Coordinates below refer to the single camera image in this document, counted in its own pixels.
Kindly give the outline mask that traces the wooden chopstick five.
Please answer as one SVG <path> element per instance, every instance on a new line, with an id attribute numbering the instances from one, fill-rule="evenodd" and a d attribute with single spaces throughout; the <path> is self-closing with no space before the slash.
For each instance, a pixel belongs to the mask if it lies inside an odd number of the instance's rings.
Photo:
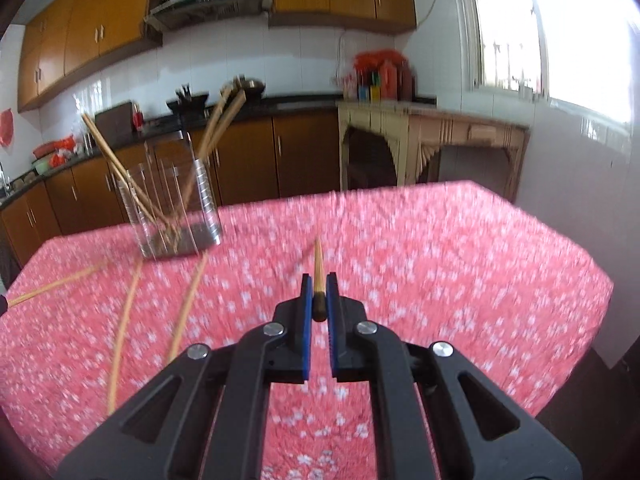
<path id="1" fill-rule="evenodd" d="M 178 356 L 182 334 L 186 328 L 186 321 L 190 315 L 196 291 L 198 290 L 198 285 L 200 284 L 206 268 L 207 260 L 208 255 L 206 252 L 203 252 L 200 260 L 198 260 L 198 265 L 194 270 L 189 287 L 186 290 L 186 296 L 183 298 L 177 322 L 174 326 L 174 330 L 172 331 L 171 342 L 167 353 L 167 363 L 170 363 L 176 356 Z"/>

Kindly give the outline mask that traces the wooden chopstick four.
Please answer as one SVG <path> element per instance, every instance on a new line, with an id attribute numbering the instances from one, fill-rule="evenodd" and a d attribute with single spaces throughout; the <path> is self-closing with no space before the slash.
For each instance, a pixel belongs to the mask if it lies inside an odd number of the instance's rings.
<path id="1" fill-rule="evenodd" d="M 106 394 L 106 414 L 111 415 L 117 408 L 117 390 L 119 382 L 120 367 L 122 366 L 122 348 L 124 348 L 127 327 L 130 320 L 130 313 L 134 305 L 134 297 L 136 296 L 140 276 L 142 273 L 143 260 L 138 259 L 134 265 L 131 282 L 128 287 L 122 312 L 117 327 L 116 338 L 114 342 L 112 366 L 110 377 L 108 378 L 107 394 Z"/>

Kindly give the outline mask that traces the wooden chopstick seven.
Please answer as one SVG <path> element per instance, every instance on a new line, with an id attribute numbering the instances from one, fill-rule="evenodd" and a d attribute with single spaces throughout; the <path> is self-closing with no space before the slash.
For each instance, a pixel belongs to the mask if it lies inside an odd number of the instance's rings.
<path id="1" fill-rule="evenodd" d="M 326 274 L 324 274 L 321 240 L 314 240 L 314 293 L 312 294 L 312 318 L 323 323 L 328 318 L 326 307 Z"/>

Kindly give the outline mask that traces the wooden chopstick three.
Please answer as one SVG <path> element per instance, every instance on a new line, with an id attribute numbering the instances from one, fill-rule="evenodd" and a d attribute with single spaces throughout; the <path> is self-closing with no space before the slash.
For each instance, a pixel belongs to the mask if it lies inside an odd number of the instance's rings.
<path id="1" fill-rule="evenodd" d="M 15 306 L 17 306 L 18 304 L 22 304 L 25 301 L 31 300 L 32 298 L 35 298 L 39 295 L 44 294 L 45 292 L 50 292 L 50 290 L 52 289 L 56 289 L 60 286 L 66 285 L 68 283 L 71 283 L 73 281 L 77 281 L 80 280 L 81 278 L 85 278 L 86 276 L 89 276 L 93 273 L 98 272 L 99 270 L 102 270 L 104 268 L 104 266 L 107 266 L 107 262 L 101 262 L 98 264 L 94 264 L 93 266 L 88 266 L 88 268 L 82 269 L 78 272 L 75 272 L 73 274 L 70 274 L 69 276 L 66 276 L 65 278 L 60 278 L 59 280 L 56 280 L 54 282 L 51 282 L 47 285 L 42 285 L 39 288 L 36 288 L 34 290 L 32 290 L 31 292 L 25 292 L 23 295 L 18 296 L 16 298 L 10 299 L 8 301 L 8 307 L 9 308 L 13 308 Z"/>

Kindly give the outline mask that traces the wooden chopstick eight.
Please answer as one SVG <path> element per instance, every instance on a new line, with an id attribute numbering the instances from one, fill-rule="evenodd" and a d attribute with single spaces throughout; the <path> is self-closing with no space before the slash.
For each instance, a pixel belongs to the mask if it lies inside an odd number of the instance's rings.
<path id="1" fill-rule="evenodd" d="M 147 218 L 149 222 L 154 224 L 154 226 L 158 226 L 164 232 L 175 232 L 175 223 L 172 222 L 166 216 L 166 214 L 164 214 L 163 211 L 160 210 L 159 206 L 156 206 L 152 202 L 148 194 L 146 194 L 145 190 L 137 184 L 137 182 L 133 177 L 130 176 L 130 174 L 128 174 L 128 171 L 124 166 L 122 166 L 122 162 L 113 152 L 108 143 L 104 140 L 104 137 L 100 133 L 100 130 L 96 128 L 96 124 L 91 119 L 91 117 L 86 112 L 82 112 L 80 114 L 80 117 L 88 128 L 90 136 L 92 136 L 93 140 L 96 141 L 96 145 L 98 146 L 102 156 L 107 160 L 107 163 L 115 171 L 116 177 L 119 178 L 119 181 L 122 182 L 123 185 L 125 185 L 126 191 L 128 192 L 129 196 L 140 208 L 145 218 Z"/>

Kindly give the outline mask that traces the wooden chopstick nine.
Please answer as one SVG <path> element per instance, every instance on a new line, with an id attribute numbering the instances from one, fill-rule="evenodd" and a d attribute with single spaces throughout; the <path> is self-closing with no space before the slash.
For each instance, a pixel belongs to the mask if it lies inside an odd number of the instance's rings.
<path id="1" fill-rule="evenodd" d="M 235 102 L 232 102 L 228 110 L 224 110 L 232 90 L 233 88 L 231 86 L 224 86 L 224 88 L 220 90 L 220 99 L 214 107 L 213 114 L 209 117 L 203 139 L 196 151 L 195 160 L 201 164 L 205 164 L 206 158 L 229 128 L 236 113 L 244 103 L 244 101 L 241 101 L 240 105 L 236 106 Z"/>

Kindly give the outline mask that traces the wooden chopstick six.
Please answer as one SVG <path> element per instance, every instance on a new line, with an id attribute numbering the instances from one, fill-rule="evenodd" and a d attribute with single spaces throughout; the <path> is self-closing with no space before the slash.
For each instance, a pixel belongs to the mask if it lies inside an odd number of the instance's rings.
<path id="1" fill-rule="evenodd" d="M 215 107 L 213 116 L 209 118 L 204 138 L 198 148 L 198 158 L 201 160 L 206 159 L 213 149 L 216 148 L 218 142 L 246 102 L 245 91 L 240 90 L 235 93 L 231 104 L 223 110 L 222 107 L 227 104 L 230 94 L 230 88 L 224 89 L 220 101 Z"/>

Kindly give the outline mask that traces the red floral tablecloth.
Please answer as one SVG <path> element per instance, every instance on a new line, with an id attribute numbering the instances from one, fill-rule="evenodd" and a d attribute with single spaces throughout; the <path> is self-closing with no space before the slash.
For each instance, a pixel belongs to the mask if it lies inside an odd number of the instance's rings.
<path id="1" fill-rule="evenodd" d="M 588 252 L 470 182 L 322 194 L 224 208 L 180 350 L 234 344 L 295 297 L 314 268 L 401 339 L 446 340 L 530 414 L 590 347 L 611 279 Z M 122 348 L 117 405 L 167 363 L 201 257 L 143 261 Z M 1 405 L 48 469 L 106 417 L 120 312 L 134 265 L 122 224 L 49 240 L 9 300 L 101 262 L 102 270 L 18 304 L 1 319 Z"/>

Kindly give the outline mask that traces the lower wooden cabinets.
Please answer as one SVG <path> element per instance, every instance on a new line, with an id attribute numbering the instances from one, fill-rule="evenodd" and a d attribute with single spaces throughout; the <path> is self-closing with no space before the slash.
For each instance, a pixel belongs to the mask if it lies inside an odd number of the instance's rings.
<path id="1" fill-rule="evenodd" d="M 116 152 L 138 185 L 163 207 L 187 192 L 186 210 L 200 206 L 189 162 L 204 136 L 173 134 L 134 142 Z M 239 114 L 205 162 L 217 206 L 336 191 L 340 187 L 337 108 L 254 108 Z M 116 226 L 128 217 L 118 179 L 101 155 L 70 162 L 24 186 L 1 204 L 1 244 L 19 266 L 53 237 Z"/>

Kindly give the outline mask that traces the red bottle on counter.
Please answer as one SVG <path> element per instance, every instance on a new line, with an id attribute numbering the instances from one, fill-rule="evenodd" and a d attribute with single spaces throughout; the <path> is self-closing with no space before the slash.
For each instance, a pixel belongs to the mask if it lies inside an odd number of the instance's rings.
<path id="1" fill-rule="evenodd" d="M 132 104 L 132 123 L 137 132 L 140 132 L 143 128 L 144 118 L 140 106 L 137 103 Z"/>

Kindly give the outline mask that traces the dark cutting board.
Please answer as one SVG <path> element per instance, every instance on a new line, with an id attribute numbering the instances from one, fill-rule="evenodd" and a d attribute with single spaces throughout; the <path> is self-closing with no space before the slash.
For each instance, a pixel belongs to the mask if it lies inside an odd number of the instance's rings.
<path id="1" fill-rule="evenodd" d="M 94 123 L 110 145 L 132 140 L 138 133 L 134 125 L 134 103 L 131 101 L 102 110 L 96 114 Z"/>

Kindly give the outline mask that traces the black wok left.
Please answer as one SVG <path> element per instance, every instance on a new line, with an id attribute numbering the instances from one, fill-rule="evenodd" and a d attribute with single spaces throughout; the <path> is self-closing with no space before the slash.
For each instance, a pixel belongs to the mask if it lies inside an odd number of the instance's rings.
<path id="1" fill-rule="evenodd" d="M 188 84 L 184 84 L 180 89 L 175 91 L 176 98 L 166 102 L 166 106 L 171 113 L 179 116 L 203 115 L 206 109 L 206 103 L 209 93 L 198 92 L 193 93 Z"/>

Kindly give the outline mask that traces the red thermos pair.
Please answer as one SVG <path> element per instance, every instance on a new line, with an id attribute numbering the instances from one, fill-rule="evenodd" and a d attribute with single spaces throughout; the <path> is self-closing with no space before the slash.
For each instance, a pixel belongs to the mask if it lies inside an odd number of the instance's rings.
<path id="1" fill-rule="evenodd" d="M 385 60 L 378 70 L 383 101 L 410 102 L 413 98 L 414 78 L 408 61 L 394 63 Z"/>

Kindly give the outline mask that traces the upper wooden cabinets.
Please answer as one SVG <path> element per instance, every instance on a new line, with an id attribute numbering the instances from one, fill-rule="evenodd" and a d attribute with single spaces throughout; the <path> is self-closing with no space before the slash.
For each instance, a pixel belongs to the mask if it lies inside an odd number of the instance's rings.
<path id="1" fill-rule="evenodd" d="M 414 0 L 53 0 L 26 25 L 17 108 L 33 110 L 166 32 L 267 13 L 272 26 L 337 26 L 399 35 L 416 29 Z"/>

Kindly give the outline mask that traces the red plastic bag on wall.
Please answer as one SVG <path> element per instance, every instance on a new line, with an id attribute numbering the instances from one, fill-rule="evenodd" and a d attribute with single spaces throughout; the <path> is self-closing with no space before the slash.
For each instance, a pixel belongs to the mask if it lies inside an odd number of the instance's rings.
<path id="1" fill-rule="evenodd" d="M 13 113 L 10 108 L 2 110 L 0 113 L 0 146 L 8 148 L 14 137 Z"/>

